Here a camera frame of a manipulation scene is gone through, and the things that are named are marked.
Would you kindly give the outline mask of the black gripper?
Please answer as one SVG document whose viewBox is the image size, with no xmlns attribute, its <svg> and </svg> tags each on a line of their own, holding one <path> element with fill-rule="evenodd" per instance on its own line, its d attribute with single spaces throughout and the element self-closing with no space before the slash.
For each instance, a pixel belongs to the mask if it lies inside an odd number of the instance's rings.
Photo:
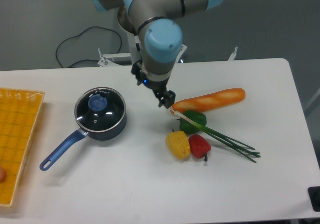
<svg viewBox="0 0 320 224">
<path fill-rule="evenodd" d="M 176 94 L 166 87 L 170 73 L 159 75 L 149 72 L 140 60 L 132 65 L 131 73 L 135 76 L 137 85 L 143 84 L 158 97 L 158 107 L 165 106 L 169 109 L 175 103 Z"/>
</svg>

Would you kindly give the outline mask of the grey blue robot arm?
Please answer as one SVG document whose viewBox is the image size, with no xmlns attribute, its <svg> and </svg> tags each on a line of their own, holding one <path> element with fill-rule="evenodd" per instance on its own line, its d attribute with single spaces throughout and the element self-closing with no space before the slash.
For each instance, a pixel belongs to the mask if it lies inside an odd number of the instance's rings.
<svg viewBox="0 0 320 224">
<path fill-rule="evenodd" d="M 131 72 L 137 84 L 151 89 L 159 106 L 170 108 L 175 93 L 167 90 L 173 66 L 182 49 L 183 33 L 175 19 L 218 6 L 223 0 L 92 0 L 96 9 L 124 8 L 127 32 L 138 38 L 130 50 Z"/>
</svg>

